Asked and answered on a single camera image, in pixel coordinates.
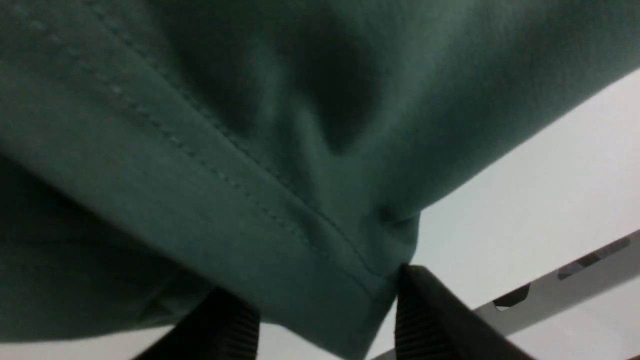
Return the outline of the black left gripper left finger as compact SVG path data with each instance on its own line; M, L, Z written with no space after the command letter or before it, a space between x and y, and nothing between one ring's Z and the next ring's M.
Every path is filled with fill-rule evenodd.
M216 289L137 360L255 360L261 317L254 308Z

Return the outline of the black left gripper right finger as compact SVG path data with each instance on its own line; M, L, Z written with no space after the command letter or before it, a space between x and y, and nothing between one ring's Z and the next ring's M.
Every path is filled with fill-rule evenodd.
M530 360L424 266L398 274L394 351L398 360Z

